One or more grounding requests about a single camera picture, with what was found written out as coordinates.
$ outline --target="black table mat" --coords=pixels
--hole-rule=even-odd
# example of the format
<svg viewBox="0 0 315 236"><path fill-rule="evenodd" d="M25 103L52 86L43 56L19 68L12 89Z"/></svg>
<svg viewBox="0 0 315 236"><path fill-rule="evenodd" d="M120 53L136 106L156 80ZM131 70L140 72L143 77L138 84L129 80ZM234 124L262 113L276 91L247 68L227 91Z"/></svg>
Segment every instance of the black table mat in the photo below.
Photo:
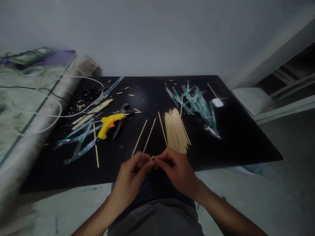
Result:
<svg viewBox="0 0 315 236"><path fill-rule="evenodd" d="M113 84L118 78L94 77L106 85ZM143 151L154 118L157 118L146 153L150 155L162 153L166 144L157 112L159 111L164 116L164 112L175 107L165 90L164 83L167 83L169 89L174 86L181 94L180 86L187 84L187 79L190 80L190 86L196 85L200 90L207 91L203 94L207 102L215 98L207 86L208 82L217 82L228 95L227 99L222 100L223 107L214 108L221 141L187 117L183 110L182 119L192 144L189 146L187 156L194 171L283 159L218 76L125 77L106 98L109 99L112 96L114 101L103 111L116 111L124 103L129 103L131 109L136 108L142 113L128 117L115 140L107 139L102 145L98 145L99 168L96 164L94 147L76 161L63 165L63 161L72 156L76 143L63 145L57 150L53 148L57 140L63 139L72 131L69 124L78 117L60 118L47 142L48 145L44 146L21 191L43 191L114 182L121 163L131 157L146 119L148 122L136 151ZM70 107L75 108L79 100L83 101L83 91L99 87L98 83L83 79L63 115L75 111ZM85 144L93 138L93 134L89 135Z"/></svg>

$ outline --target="jeans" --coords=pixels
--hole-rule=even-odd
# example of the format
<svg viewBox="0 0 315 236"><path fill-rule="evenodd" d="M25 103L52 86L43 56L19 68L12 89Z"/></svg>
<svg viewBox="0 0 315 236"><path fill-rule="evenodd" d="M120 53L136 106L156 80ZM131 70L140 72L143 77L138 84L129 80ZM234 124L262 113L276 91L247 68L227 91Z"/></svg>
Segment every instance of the jeans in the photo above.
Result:
<svg viewBox="0 0 315 236"><path fill-rule="evenodd" d="M152 169L145 177L136 199L116 218L108 230L111 230L120 219L132 210L150 201L163 198L177 199L196 209L194 200L179 192L162 169Z"/></svg>

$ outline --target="hand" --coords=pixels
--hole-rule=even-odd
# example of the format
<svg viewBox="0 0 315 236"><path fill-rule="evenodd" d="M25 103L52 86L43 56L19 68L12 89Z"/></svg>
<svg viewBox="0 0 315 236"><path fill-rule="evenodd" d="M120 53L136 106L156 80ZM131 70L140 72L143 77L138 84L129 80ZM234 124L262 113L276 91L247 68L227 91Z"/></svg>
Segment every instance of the hand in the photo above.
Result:
<svg viewBox="0 0 315 236"><path fill-rule="evenodd" d="M115 205L116 213L122 213L136 198L146 174L154 166L154 162L150 159L150 155L137 152L132 158L121 164L109 202L109 204ZM138 173L134 172L136 167L140 168Z"/></svg>
<svg viewBox="0 0 315 236"><path fill-rule="evenodd" d="M175 188L195 200L199 188L202 186L202 181L197 178L187 156L167 147L162 154L156 157L157 159L154 160L155 164L166 172ZM172 161L174 166L171 167L165 161Z"/></svg>

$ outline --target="paint stain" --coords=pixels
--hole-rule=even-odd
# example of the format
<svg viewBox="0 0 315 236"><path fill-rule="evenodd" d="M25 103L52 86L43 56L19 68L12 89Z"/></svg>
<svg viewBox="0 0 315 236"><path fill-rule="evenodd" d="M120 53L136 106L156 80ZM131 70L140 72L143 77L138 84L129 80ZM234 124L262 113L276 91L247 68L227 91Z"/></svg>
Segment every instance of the paint stain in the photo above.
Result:
<svg viewBox="0 0 315 236"><path fill-rule="evenodd" d="M86 190L84 190L83 192L87 192L87 191L95 191L95 190L97 190L97 188L90 188L90 189L86 189Z"/></svg>
<svg viewBox="0 0 315 236"><path fill-rule="evenodd" d="M56 224L55 224L55 229L56 229L56 230L55 230L55 233L58 234L59 231L58 231L58 219L57 219L57 217L55 217L55 223L56 223Z"/></svg>

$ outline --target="bundle of bamboo skewers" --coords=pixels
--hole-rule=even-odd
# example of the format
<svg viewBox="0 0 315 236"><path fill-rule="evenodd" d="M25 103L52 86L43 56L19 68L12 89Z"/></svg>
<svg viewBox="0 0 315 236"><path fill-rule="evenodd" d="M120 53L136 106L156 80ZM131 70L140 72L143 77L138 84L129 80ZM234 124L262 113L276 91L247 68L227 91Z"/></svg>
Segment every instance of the bundle of bamboo skewers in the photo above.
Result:
<svg viewBox="0 0 315 236"><path fill-rule="evenodd" d="M168 147L187 154L188 144L191 145L191 143L177 109L166 112L164 120Z"/></svg>

